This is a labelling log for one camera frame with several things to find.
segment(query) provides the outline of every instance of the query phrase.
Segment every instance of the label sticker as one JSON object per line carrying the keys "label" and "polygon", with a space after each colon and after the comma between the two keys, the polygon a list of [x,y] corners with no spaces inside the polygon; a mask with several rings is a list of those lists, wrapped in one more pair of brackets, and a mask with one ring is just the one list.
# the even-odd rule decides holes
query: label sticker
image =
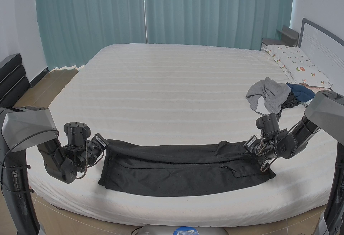
{"label": "label sticker", "polygon": [[199,235],[199,233],[194,227],[182,226],[176,229],[173,235]]}
{"label": "label sticker", "polygon": [[256,136],[253,136],[251,138],[251,140],[247,143],[247,147],[250,147],[252,145],[252,143],[254,143],[256,141],[256,139],[257,139]]}
{"label": "label sticker", "polygon": [[104,142],[99,136],[96,136],[96,139],[101,143],[101,145],[103,145],[104,147],[106,147],[105,142]]}

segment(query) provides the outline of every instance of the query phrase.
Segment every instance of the mattress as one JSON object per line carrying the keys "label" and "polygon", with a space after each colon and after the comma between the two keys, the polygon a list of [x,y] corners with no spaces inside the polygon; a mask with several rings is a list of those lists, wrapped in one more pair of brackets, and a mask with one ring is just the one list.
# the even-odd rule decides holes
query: mattress
{"label": "mattress", "polygon": [[[88,124],[92,136],[152,146],[238,142],[260,134],[245,94],[260,79],[288,78],[263,51],[191,45],[124,44],[103,48],[50,105],[59,140],[63,125]],[[304,107],[282,112],[291,128]],[[299,155],[278,159],[276,177],[231,192],[149,197],[98,185],[103,162],[65,184],[50,177],[36,147],[27,150],[29,180],[49,203],[99,220],[130,225],[240,226],[274,222],[327,203],[336,142],[317,133]]]}

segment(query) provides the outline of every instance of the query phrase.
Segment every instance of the curtain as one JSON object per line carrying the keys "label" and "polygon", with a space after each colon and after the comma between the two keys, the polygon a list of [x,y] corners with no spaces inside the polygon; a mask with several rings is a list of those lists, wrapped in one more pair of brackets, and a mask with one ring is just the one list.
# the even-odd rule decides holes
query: curtain
{"label": "curtain", "polygon": [[289,26],[292,0],[145,0],[148,43],[260,49]]}
{"label": "curtain", "polygon": [[144,0],[36,0],[49,69],[86,64],[101,48],[146,43]]}

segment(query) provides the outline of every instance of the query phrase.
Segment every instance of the round blue sticker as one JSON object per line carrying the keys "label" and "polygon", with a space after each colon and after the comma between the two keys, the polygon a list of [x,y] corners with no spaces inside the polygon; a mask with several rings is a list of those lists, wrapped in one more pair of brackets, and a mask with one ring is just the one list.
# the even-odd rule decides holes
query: round blue sticker
{"label": "round blue sticker", "polygon": [[173,235],[199,235],[194,227],[182,226],[175,230]]}

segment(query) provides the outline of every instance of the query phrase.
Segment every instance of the floral pillowcase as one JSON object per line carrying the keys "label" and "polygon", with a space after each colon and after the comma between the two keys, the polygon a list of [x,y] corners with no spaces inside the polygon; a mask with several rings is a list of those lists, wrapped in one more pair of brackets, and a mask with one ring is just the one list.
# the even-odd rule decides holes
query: floral pillowcase
{"label": "floral pillowcase", "polygon": [[269,45],[263,47],[284,71],[291,82],[329,88],[332,83],[299,47]]}

